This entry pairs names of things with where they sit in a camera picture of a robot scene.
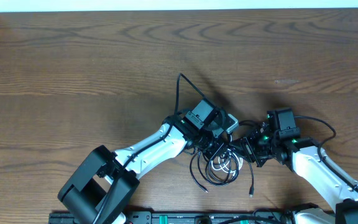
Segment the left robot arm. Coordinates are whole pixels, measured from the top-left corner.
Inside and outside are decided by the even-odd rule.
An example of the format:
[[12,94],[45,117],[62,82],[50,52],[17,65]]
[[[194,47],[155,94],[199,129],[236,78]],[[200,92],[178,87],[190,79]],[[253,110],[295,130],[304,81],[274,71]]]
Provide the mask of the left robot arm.
[[125,223],[122,211],[146,173],[191,147],[214,157],[223,146],[220,135],[237,127],[233,115],[204,98],[194,109],[166,117],[154,134],[132,146],[92,150],[58,199],[80,223]]

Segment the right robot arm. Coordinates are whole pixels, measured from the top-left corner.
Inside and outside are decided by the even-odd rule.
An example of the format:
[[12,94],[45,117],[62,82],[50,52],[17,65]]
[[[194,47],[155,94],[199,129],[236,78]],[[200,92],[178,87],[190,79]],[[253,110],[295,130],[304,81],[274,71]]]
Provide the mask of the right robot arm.
[[275,159],[304,178],[332,208],[300,205],[282,214],[280,223],[358,223],[358,181],[341,169],[323,149],[323,142],[303,138],[292,109],[270,110],[267,121],[254,124],[230,146],[257,167]]

